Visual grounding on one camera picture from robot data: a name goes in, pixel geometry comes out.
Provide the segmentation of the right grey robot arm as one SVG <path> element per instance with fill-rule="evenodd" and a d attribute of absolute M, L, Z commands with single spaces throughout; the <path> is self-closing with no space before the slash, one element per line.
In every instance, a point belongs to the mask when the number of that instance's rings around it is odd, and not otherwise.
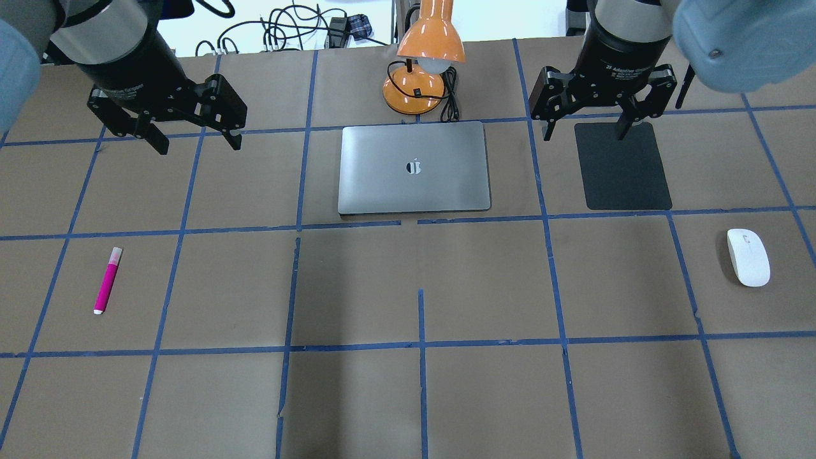
<path fill-rule="evenodd" d="M 714 91 L 747 93 L 814 63 L 813 1 L 571 1 L 588 15 L 567 73 L 543 67 L 528 97 L 545 140 L 562 117 L 620 107 L 616 135 L 681 108 L 695 78 Z"/>

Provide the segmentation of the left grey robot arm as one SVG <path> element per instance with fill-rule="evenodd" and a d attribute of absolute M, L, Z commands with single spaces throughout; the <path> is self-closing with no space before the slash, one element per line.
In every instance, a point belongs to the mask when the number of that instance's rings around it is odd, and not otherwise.
<path fill-rule="evenodd" d="M 188 78 L 160 34 L 161 20 L 186 18 L 193 1 L 3 1 L 2 132 L 17 122 L 53 50 L 93 84 L 87 107 L 114 136 L 146 140 L 167 154 L 160 122 L 184 121 L 242 146 L 248 108 L 222 75 Z"/>

